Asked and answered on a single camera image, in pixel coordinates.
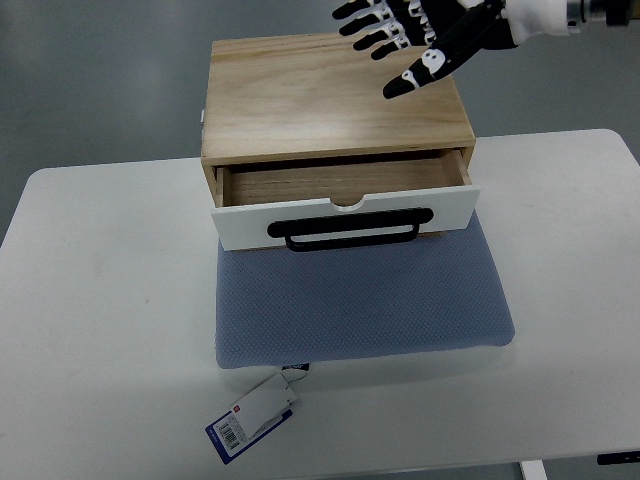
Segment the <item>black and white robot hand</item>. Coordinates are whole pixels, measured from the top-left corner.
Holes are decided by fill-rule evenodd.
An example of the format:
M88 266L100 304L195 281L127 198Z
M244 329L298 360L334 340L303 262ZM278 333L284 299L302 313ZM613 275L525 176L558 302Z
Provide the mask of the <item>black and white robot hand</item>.
M347 1L332 12L342 36L364 35L353 48L382 60L394 52L424 52L383 88L393 99L434 83L479 51L515 48L539 34L567 35L566 1Z

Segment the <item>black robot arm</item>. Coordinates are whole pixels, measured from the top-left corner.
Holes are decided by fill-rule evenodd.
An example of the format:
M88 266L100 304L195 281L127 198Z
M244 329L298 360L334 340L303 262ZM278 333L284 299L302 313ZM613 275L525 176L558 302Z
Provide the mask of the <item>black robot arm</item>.
M639 19L638 0L577 0L567 2L567 24L578 28L588 22L609 27L626 27Z

